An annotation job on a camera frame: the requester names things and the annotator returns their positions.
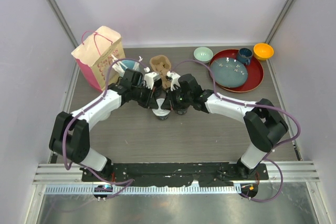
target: blue bowl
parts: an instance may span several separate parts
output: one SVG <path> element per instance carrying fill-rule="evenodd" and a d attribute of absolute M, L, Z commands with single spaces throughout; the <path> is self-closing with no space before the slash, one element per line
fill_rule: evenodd
<path fill-rule="evenodd" d="M 125 64 L 125 66 L 129 69 L 133 69 L 134 65 L 135 65 L 135 61 L 133 60 L 122 60 L 122 63 Z M 121 68 L 125 71 L 126 67 L 124 67 L 124 65 L 120 64 Z"/>

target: small teal bowl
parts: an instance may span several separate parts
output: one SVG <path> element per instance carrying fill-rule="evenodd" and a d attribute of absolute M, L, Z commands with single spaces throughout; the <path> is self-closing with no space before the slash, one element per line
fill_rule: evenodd
<path fill-rule="evenodd" d="M 196 60 L 202 63 L 208 63 L 213 58 L 214 53 L 210 48 L 207 47 L 198 47 L 194 51 L 194 57 Z"/>
<path fill-rule="evenodd" d="M 121 62 L 124 63 L 125 66 L 129 69 L 133 69 L 133 67 L 135 65 L 135 61 L 133 61 L 133 60 L 122 60 Z M 120 66 L 123 70 L 126 70 L 124 65 L 120 64 Z"/>

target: bag handle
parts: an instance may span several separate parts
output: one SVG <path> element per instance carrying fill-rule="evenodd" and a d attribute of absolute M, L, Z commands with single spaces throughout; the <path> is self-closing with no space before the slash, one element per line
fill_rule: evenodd
<path fill-rule="evenodd" d="M 112 40 L 106 38 L 105 36 L 102 36 L 102 35 L 99 34 L 98 32 L 88 30 L 88 31 L 85 31 L 85 32 L 83 33 L 83 35 L 82 35 L 82 39 L 81 39 L 81 41 L 82 41 L 82 44 L 83 44 L 83 45 L 84 45 L 84 40 L 83 40 L 83 39 L 84 39 L 84 35 L 85 35 L 86 33 L 93 33 L 93 34 L 94 34 L 94 36 L 93 36 L 93 41 L 94 41 L 94 43 L 95 43 L 95 46 L 96 46 L 96 49 L 97 49 L 97 51 L 98 51 L 99 56 L 101 56 L 101 53 L 100 53 L 100 51 L 99 51 L 99 49 L 98 49 L 98 46 L 97 46 L 96 35 L 99 35 L 99 36 L 101 36 L 101 37 L 107 39 L 109 42 L 111 42 L 111 44 L 113 44 L 113 41 L 112 41 Z"/>

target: gray tabletop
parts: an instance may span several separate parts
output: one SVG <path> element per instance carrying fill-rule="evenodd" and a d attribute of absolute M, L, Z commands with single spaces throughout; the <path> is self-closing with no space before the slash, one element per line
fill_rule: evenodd
<path fill-rule="evenodd" d="M 194 47 L 183 48 L 132 48 L 125 49 L 126 57 L 144 58 L 166 55 L 173 65 L 193 59 Z M 225 47 L 211 48 L 217 53 Z M 232 98 L 246 101 L 269 99 L 279 106 L 276 91 L 267 67 L 262 62 L 265 76 L 261 85 L 247 93 L 218 91 Z M 180 75 L 191 73 L 203 89 L 213 89 L 207 70 L 188 62 L 177 67 Z M 83 75 L 78 76 L 71 111 L 84 106 L 100 93 L 90 87 Z M 113 111 L 111 116 L 99 122 L 90 133 L 91 147 L 118 163 L 132 162 L 214 162 L 237 161 L 245 152 L 250 140 L 245 126 L 222 115 L 206 114 L 189 108 L 185 115 L 173 112 L 165 121 L 159 121 L 151 110 L 130 102 Z M 276 161 L 297 160 L 291 144 L 279 147 L 270 158 Z"/>

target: ceramic dish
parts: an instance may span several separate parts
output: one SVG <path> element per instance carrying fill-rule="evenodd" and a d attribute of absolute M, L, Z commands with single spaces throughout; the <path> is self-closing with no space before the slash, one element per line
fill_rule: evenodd
<path fill-rule="evenodd" d="M 273 47 L 266 43 L 258 43 L 253 48 L 254 57 L 258 60 L 267 60 L 274 55 Z"/>
<path fill-rule="evenodd" d="M 247 80 L 246 67 L 233 58 L 218 58 L 212 61 L 210 69 L 216 82 L 226 88 L 238 88 Z"/>
<path fill-rule="evenodd" d="M 211 51 L 210 48 L 207 47 L 198 47 L 194 51 L 195 59 L 202 63 L 210 62 L 213 56 L 214 53 Z"/>
<path fill-rule="evenodd" d="M 209 63 L 210 68 L 211 68 L 212 63 L 216 59 L 227 58 L 227 57 L 236 59 L 237 53 L 238 53 L 238 49 L 227 49 L 227 50 L 220 51 L 210 61 Z M 248 92 L 248 91 L 251 91 L 257 88 L 261 84 L 264 78 L 264 69 L 261 63 L 256 58 L 253 57 L 251 59 L 250 65 L 246 66 L 246 70 L 248 73 L 248 77 L 247 77 L 246 82 L 242 86 L 237 87 L 237 88 L 226 88 L 220 84 L 218 85 L 225 90 L 228 90 L 231 92 L 237 92 L 237 93 L 244 93 L 244 92 Z"/>

